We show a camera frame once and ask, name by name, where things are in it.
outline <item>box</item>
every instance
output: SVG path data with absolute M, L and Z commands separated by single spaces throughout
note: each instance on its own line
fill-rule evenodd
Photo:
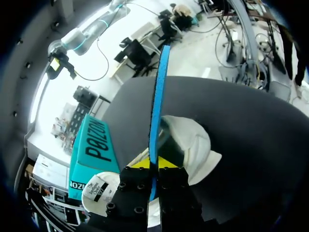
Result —
M 81 200 L 88 181 L 95 174 L 107 171 L 120 173 L 108 125 L 86 115 L 73 145 L 69 198 Z

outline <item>metal rack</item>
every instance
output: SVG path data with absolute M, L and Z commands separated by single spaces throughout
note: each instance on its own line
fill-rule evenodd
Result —
M 54 186 L 47 186 L 46 184 L 44 184 L 44 183 L 34 179 L 32 176 L 30 176 L 30 179 L 31 179 L 31 181 L 30 181 L 29 187 L 31 187 L 33 185 L 33 183 L 35 183 L 37 186 L 44 186 L 43 188 L 51 190 L 51 194 L 49 195 L 50 198 L 43 197 L 43 199 L 45 200 L 45 202 L 48 205 L 53 206 L 54 210 L 56 210 L 58 208 L 59 209 L 59 213 L 60 214 L 63 213 L 63 217 L 65 219 L 67 218 L 66 209 L 70 209 L 70 210 L 73 210 L 75 212 L 77 223 L 68 223 L 67 222 L 67 224 L 69 224 L 71 226 L 78 226 L 82 222 L 82 220 L 80 218 L 80 215 L 79 215 L 79 211 L 85 212 L 85 209 L 83 207 L 77 207 L 77 206 L 69 205 L 69 204 L 66 204 L 66 203 L 63 203 L 63 202 L 60 202 L 60 201 L 56 200 L 57 192 L 58 193 L 62 192 L 63 196 L 64 196 L 64 195 L 66 195 L 68 193 L 67 191 L 65 191 L 63 189 L 59 189 L 59 188 L 54 187 Z M 39 224 L 38 223 L 38 215 L 37 215 L 37 213 L 34 213 L 34 218 L 35 218 L 36 223 Z M 46 223 L 46 226 L 47 226 L 47 230 L 51 232 L 52 231 L 51 225 Z

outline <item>floor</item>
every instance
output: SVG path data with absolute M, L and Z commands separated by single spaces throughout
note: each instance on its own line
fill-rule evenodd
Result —
M 203 20 L 200 22 L 199 27 L 193 26 L 191 30 L 208 31 L 214 28 L 218 23 L 218 18 L 206 18 L 206 16 L 203 15 Z M 172 43 L 172 49 L 169 56 L 168 75 L 222 80 L 218 70 L 220 63 L 215 56 L 215 41 L 220 29 L 221 25 L 208 33 L 196 33 L 192 31 L 184 32 L 182 42 Z M 234 33 L 233 38 L 237 36 L 237 39 L 241 40 L 241 27 L 236 26 L 232 30 L 237 32 Z M 253 30 L 255 34 L 263 33 L 267 35 L 267 32 L 257 25 L 253 27 Z M 280 34 L 275 32 L 274 38 L 279 47 L 279 55 L 284 57 Z M 257 36 L 257 40 L 263 40 L 263 35 Z M 221 59 L 221 62 L 224 61 L 224 53 L 226 52 L 222 44 L 226 41 L 225 33 L 221 32 L 217 44 L 217 54 L 218 58 Z M 295 48 L 293 52 L 293 70 L 295 75 L 295 72 L 297 71 L 297 56 Z M 304 80 L 308 82 L 308 74 L 305 75 Z M 299 99 L 296 96 L 294 82 L 291 82 L 291 85 L 292 93 L 290 103 L 309 116 L 309 92 L 304 91 L 303 98 Z

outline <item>black chair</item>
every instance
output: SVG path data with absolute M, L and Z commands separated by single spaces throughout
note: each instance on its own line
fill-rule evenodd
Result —
M 152 57 L 149 53 L 143 48 L 143 46 L 137 40 L 133 40 L 125 49 L 124 54 L 130 59 L 130 61 L 135 64 L 134 68 L 127 66 L 133 69 L 137 74 L 139 74 L 143 69 L 145 71 L 142 73 L 142 76 L 149 74 L 150 71 L 157 69 L 154 67 L 158 62 L 151 64 Z
M 165 17 L 164 19 L 162 19 L 160 21 L 160 24 L 164 35 L 159 38 L 159 41 L 164 40 L 165 44 L 170 44 L 171 42 L 174 41 L 182 42 L 181 39 L 175 38 L 175 36 L 177 35 L 177 31 L 174 28 L 172 28 L 168 18 Z

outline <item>black cable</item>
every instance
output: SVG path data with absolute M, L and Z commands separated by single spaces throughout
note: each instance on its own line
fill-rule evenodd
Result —
M 233 69 L 233 68 L 236 68 L 238 65 L 237 65 L 237 66 L 234 66 L 234 67 L 226 66 L 226 65 L 224 65 L 224 64 L 220 61 L 220 59 L 218 58 L 217 45 L 218 45 L 218 40 L 219 40 L 219 37 L 220 37 L 220 34 L 221 34 L 222 30 L 223 30 L 223 27 L 220 29 L 220 31 L 219 31 L 219 33 L 218 33 L 218 36 L 217 36 L 217 39 L 216 39 L 216 43 L 215 43 L 215 45 L 214 45 L 214 47 L 215 47 L 215 49 L 214 49 L 215 55 L 216 55 L 216 58 L 217 58 L 218 62 L 219 62 L 223 67 L 229 68 L 229 69 Z
M 98 47 L 98 50 L 100 51 L 100 53 L 105 57 L 106 59 L 106 62 L 107 62 L 107 69 L 106 69 L 106 72 L 104 73 L 104 75 L 98 79 L 95 79 L 95 80 L 90 80 L 90 79 L 87 79 L 87 78 L 84 78 L 83 76 L 81 76 L 78 72 L 75 71 L 75 73 L 80 76 L 82 79 L 86 80 L 86 81 L 98 81 L 98 80 L 101 80 L 103 77 L 106 76 L 108 70 L 110 69 L 110 63 L 107 59 L 107 57 L 105 56 L 105 54 L 102 52 L 102 50 L 100 49 L 99 45 L 98 45 L 98 42 L 99 42 L 99 38 L 97 39 L 97 47 Z
M 112 25 L 112 22 L 115 20 L 120 8 L 123 6 L 119 6 L 117 12 L 114 14 L 113 18 L 111 19 L 111 21 L 108 23 L 108 27 L 99 35 L 98 39 L 103 35 L 104 32 L 106 32 L 106 30 Z
M 143 6 L 138 5 L 138 4 L 136 4 L 136 3 L 133 3 L 133 2 L 127 2 L 127 3 L 125 3 L 125 4 L 133 4 L 133 5 L 137 5 L 137 6 L 141 7 L 141 8 L 144 8 L 145 10 L 147 10 L 147 11 L 149 11 L 149 12 L 151 12 L 151 13 L 155 14 L 156 16 L 160 16 L 160 15 L 158 15 L 157 13 L 155 13 L 155 12 L 153 12 L 153 11 L 151 11 L 151 10 L 147 9 L 146 7 L 143 7 Z
M 214 28 L 207 30 L 207 31 L 196 31 L 196 30 L 189 30 L 189 31 L 194 32 L 194 33 L 208 33 L 208 32 L 211 32 L 212 30 L 215 30 L 220 25 L 220 23 L 222 22 L 223 17 L 224 17 L 224 12 L 225 12 L 225 0 L 223 0 L 222 17 L 220 18 L 220 16 L 216 16 L 219 19 L 219 23 Z

